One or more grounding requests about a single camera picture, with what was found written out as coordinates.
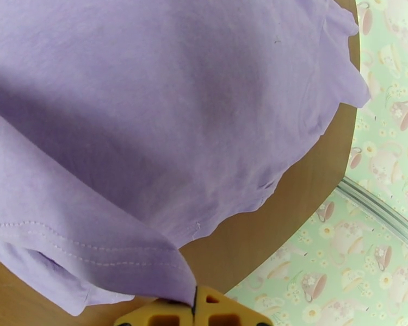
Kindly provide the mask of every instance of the green floral wallpaper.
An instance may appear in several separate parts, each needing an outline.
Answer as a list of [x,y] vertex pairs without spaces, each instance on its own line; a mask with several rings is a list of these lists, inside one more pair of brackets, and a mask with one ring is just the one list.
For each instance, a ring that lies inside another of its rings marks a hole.
[[347,176],[408,219],[408,0],[357,0],[361,74]]
[[335,191],[227,295],[276,326],[408,326],[408,246]]

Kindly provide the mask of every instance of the purple t-shirt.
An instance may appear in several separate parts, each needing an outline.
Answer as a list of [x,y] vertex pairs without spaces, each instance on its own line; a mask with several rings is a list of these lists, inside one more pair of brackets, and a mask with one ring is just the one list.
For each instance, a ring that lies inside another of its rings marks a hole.
[[0,0],[0,261],[74,315],[192,304],[178,248],[368,100],[356,33],[333,0]]

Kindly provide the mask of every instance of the table top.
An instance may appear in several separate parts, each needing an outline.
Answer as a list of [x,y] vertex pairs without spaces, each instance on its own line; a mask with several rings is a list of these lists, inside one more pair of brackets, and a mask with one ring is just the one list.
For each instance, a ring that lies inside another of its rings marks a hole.
[[[355,0],[336,0],[356,13]],[[349,40],[351,61],[359,68],[358,36]],[[226,292],[276,251],[314,213],[343,178],[356,109],[340,105],[319,142],[283,176],[275,193],[256,212],[233,216],[209,237],[181,249],[200,284]],[[87,308],[71,317],[0,264],[0,325],[112,326],[115,319],[148,302]]]

